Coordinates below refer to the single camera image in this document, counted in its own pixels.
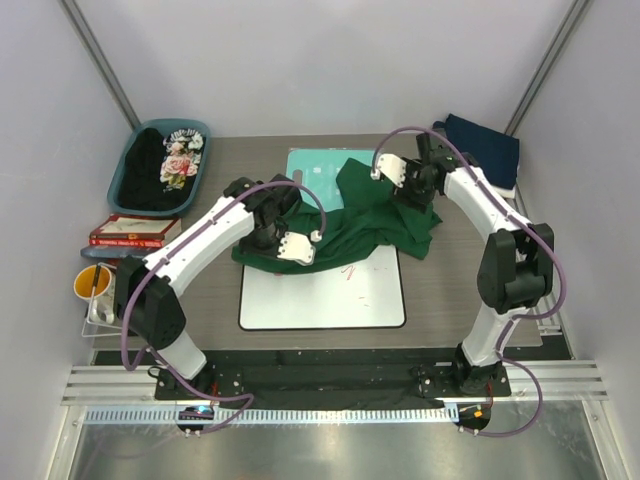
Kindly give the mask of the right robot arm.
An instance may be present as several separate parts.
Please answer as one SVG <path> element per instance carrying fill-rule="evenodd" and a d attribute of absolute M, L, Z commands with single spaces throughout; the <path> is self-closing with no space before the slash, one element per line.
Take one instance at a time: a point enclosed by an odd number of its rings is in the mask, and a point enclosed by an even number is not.
<path fill-rule="evenodd" d="M 465 396 L 488 394 L 501 378 L 501 355 L 518 323 L 553 286 L 554 233 L 532 224 L 488 183 L 475 158 L 459 151 L 443 133 L 417 136 L 419 156 L 377 155 L 372 177 L 384 177 L 393 196 L 423 210 L 436 195 L 455 203 L 471 221 L 484 251 L 476 285 L 481 306 L 471 332 L 457 346 L 452 380 Z"/>

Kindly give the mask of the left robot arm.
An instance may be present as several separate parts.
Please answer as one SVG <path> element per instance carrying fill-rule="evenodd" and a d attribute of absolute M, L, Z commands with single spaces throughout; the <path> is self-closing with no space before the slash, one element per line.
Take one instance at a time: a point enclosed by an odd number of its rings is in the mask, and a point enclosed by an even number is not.
<path fill-rule="evenodd" d="M 248 245 L 280 263 L 289 250 L 310 264 L 321 234 L 289 231 L 284 217 L 302 200 L 305 187 L 277 175 L 267 183 L 241 177 L 175 240 L 144 257 L 120 261 L 113 311 L 122 325 L 122 364 L 134 371 L 150 354 L 190 396 L 213 392 L 213 366 L 187 331 L 181 297 L 198 275 L 227 248 Z"/>

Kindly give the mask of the green t-shirt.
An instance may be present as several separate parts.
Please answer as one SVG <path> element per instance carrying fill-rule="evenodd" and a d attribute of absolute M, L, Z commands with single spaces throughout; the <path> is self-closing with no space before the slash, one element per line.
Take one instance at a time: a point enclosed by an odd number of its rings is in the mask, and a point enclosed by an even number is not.
<path fill-rule="evenodd" d="M 379 246 L 394 246 L 425 259 L 431 230 L 442 223 L 432 205 L 420 212 L 397 202 L 392 198 L 393 185 L 372 180 L 370 168 L 353 158 L 337 174 L 336 185 L 343 207 L 326 214 L 327 228 L 311 265 L 248 253 L 239 246 L 232 249 L 232 260 L 269 273 L 300 275 L 348 266 L 368 258 Z"/>

